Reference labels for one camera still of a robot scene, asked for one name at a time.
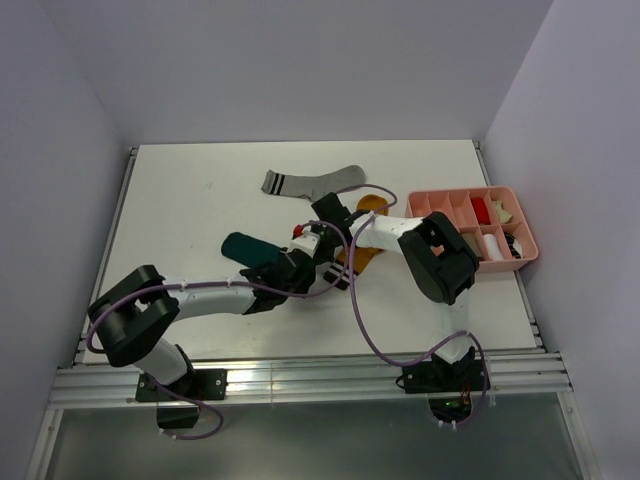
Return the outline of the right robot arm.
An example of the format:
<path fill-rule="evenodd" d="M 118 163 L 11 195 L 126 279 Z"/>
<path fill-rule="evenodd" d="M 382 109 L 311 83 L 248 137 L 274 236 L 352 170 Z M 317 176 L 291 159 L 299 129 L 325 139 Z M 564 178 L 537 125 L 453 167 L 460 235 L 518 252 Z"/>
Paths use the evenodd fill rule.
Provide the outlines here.
<path fill-rule="evenodd" d="M 374 249 L 403 256 L 419 291 L 438 306 L 436 343 L 424 356 L 438 359 L 432 368 L 438 386 L 457 388 L 467 377 L 467 365 L 480 352 L 478 341 L 469 332 L 468 313 L 479 259 L 448 217 L 441 212 L 424 218 L 392 217 L 384 213 L 385 206 L 351 212 L 335 193 L 315 201 L 312 209 L 320 221 L 337 227 L 347 240 L 344 265 L 352 307 L 371 350 L 384 361 L 395 363 L 366 331 L 357 300 L 356 254 Z"/>

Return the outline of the dark green reindeer sock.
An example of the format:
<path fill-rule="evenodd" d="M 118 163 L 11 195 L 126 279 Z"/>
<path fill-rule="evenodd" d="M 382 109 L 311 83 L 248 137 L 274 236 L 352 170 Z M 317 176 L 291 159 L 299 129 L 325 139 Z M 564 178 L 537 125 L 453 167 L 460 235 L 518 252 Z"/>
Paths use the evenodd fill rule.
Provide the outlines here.
<path fill-rule="evenodd" d="M 257 239 L 241 232 L 230 233 L 222 242 L 221 254 L 247 268 L 275 263 L 284 247 Z"/>

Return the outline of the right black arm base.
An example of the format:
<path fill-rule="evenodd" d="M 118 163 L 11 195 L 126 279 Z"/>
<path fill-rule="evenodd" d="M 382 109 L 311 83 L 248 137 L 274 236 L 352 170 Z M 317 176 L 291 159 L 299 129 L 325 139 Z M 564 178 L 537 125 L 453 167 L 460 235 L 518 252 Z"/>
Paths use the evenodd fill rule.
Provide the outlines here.
<path fill-rule="evenodd" d="M 395 384 L 407 395 L 427 395 L 438 427 L 455 431 L 474 413 L 473 394 L 486 399 L 491 380 L 485 364 L 471 350 L 467 358 L 453 364 L 434 355 L 430 361 L 403 367 Z"/>

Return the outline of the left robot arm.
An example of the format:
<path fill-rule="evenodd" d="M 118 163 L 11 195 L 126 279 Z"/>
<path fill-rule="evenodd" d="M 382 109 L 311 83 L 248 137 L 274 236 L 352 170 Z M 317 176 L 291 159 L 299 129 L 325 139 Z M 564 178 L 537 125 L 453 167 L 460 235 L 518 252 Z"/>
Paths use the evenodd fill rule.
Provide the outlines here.
<path fill-rule="evenodd" d="M 155 266 L 144 265 L 89 307 L 87 348 L 104 353 L 113 367 L 135 366 L 170 398 L 183 399 L 193 391 L 195 375 L 182 348 L 164 338 L 173 323 L 271 311 L 290 296 L 305 296 L 315 279 L 314 260 L 299 249 L 224 280 L 171 283 Z"/>

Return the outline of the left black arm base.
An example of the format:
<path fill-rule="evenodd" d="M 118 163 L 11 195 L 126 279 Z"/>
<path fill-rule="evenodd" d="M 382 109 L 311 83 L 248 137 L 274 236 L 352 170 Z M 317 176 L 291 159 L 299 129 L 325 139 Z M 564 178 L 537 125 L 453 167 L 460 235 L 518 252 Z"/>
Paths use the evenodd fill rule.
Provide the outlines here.
<path fill-rule="evenodd" d="M 191 370 L 169 385 L 141 373 L 134 399 L 156 405 L 156 424 L 162 434 L 199 440 L 222 430 L 225 419 L 213 402 L 225 399 L 226 387 L 225 369 Z"/>

